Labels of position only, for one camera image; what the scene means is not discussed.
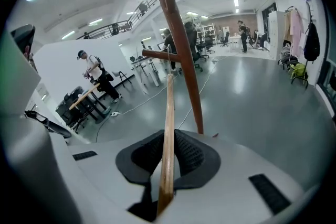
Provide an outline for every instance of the white column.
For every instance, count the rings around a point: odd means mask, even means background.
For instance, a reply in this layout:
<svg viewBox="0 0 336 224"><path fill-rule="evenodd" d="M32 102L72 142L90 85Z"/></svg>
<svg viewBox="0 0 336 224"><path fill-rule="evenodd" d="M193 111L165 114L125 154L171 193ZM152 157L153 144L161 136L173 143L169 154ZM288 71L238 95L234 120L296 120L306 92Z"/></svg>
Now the white column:
<svg viewBox="0 0 336 224"><path fill-rule="evenodd" d="M153 32L155 34L155 39L156 39L157 44L162 43L163 42L162 35L154 20L151 20L151 26L153 28Z"/></svg>

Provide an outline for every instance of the white cabinet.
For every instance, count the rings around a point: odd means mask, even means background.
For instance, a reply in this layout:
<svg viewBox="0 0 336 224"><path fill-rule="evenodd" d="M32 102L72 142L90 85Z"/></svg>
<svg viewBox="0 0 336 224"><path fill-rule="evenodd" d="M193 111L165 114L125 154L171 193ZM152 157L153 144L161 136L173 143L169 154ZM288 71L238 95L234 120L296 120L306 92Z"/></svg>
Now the white cabinet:
<svg viewBox="0 0 336 224"><path fill-rule="evenodd" d="M269 54L272 60L279 60L285 33L285 13L272 12L269 14L270 48Z"/></svg>

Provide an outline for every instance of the hanging bag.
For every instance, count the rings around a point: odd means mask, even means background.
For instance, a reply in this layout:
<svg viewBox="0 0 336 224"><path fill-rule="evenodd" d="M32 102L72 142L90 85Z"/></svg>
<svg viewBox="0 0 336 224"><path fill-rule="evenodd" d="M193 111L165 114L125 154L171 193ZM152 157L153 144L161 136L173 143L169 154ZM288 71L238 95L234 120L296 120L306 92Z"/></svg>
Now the hanging bag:
<svg viewBox="0 0 336 224"><path fill-rule="evenodd" d="M309 8L310 23L306 31L306 33L308 32L308 35L307 35L307 41L306 41L306 45L305 45L303 52L304 52L305 58L308 61L315 61L320 55L320 40L319 40L319 35L317 34L316 26L311 19L310 6L308 2L307 2L307 5Z"/></svg>

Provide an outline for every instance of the black cap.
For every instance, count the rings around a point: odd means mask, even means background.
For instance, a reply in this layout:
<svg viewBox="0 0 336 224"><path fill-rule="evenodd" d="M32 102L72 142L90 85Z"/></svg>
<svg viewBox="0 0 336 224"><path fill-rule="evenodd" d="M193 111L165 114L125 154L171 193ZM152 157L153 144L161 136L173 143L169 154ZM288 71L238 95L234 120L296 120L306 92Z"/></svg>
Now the black cap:
<svg viewBox="0 0 336 224"><path fill-rule="evenodd" d="M80 58L84 53L85 53L85 51L80 50L80 51L78 52L78 58Z"/></svg>

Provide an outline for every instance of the desk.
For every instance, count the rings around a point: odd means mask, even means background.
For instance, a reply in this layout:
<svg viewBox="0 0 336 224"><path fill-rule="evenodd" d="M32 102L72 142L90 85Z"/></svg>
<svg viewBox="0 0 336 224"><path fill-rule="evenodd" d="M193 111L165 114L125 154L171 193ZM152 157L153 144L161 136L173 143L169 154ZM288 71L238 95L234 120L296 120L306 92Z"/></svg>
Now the desk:
<svg viewBox="0 0 336 224"><path fill-rule="evenodd" d="M80 98L78 98L78 100L75 102L75 103L73 103L72 105L71 105L71 107L69 108L69 110L71 110L71 109L73 109L74 107L76 107L76 106L78 106L79 104L81 104L81 102L85 99L92 107L93 107L93 109L99 114L99 119L96 117L96 116L94 116L92 113L91 113L91 111L89 110L89 109L87 109L87 107L85 106L85 105L82 105L88 112L89 112L89 114L91 115L91 117L96 121L96 123L98 124L98 123L101 123L105 118L106 118L106 116L109 114L109 112L111 111L111 108L110 107L108 107L108 108L106 108L106 106L104 106L100 101L99 101L99 99L96 97L96 95L93 93L93 90L94 89L96 89L98 86L99 86L100 84L99 83L97 83L96 85L94 85L94 87L91 89L91 90L89 90L89 91L87 91L86 93L84 93ZM92 94L92 96L97 100L97 102L99 103L99 105L103 108L103 109L105 109L103 112L101 112L96 106L95 106L95 104L91 101L91 99L89 98L89 94Z"/></svg>
<svg viewBox="0 0 336 224"><path fill-rule="evenodd" d="M235 47L235 44L237 44L239 46L239 48L241 47L242 45L242 38L241 36L232 36L232 37L229 37L229 47L230 47L230 52L232 51L232 48Z"/></svg>
<svg viewBox="0 0 336 224"><path fill-rule="evenodd" d="M149 66L151 65L151 61L152 61L152 57L143 57L143 58L141 58L140 60L139 60L139 64L141 64L142 62L147 62L147 64L146 64L146 66L145 67L143 67L145 70L146 70L146 73L149 73L150 75L151 75L151 78L153 79L153 81L154 81L154 84L155 84L155 86L159 86L159 83L157 82L157 79L156 79L156 76L155 76L155 74L154 74L154 70L151 70L150 68L149 68ZM134 61L133 63L132 63L132 65L134 66L134 75L136 76L136 78L137 78L137 80L138 81L141 81L140 80L140 72L141 71L139 71L139 66L138 67L136 67L136 65L138 64L138 61L136 60L136 61Z"/></svg>

